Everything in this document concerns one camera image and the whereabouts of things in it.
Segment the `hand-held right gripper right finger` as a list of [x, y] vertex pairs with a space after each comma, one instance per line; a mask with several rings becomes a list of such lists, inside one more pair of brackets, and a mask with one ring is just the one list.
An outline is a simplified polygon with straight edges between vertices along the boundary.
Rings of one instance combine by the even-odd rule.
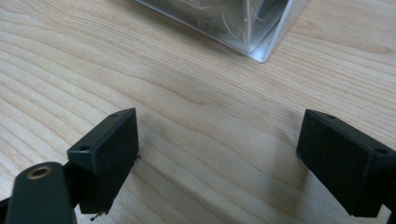
[[396, 151], [341, 119], [307, 109], [296, 149], [305, 166], [353, 217], [396, 218]]

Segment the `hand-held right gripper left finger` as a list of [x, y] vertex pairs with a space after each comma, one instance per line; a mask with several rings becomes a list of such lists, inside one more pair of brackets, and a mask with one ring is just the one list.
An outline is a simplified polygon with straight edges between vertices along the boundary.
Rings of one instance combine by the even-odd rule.
[[83, 214], [106, 214], [139, 152], [136, 110], [103, 119], [67, 150], [71, 202]]

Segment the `clear plastic box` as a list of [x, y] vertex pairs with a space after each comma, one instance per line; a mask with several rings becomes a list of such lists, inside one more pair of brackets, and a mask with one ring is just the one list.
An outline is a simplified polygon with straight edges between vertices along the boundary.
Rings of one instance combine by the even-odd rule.
[[294, 0], [135, 0], [264, 63]]

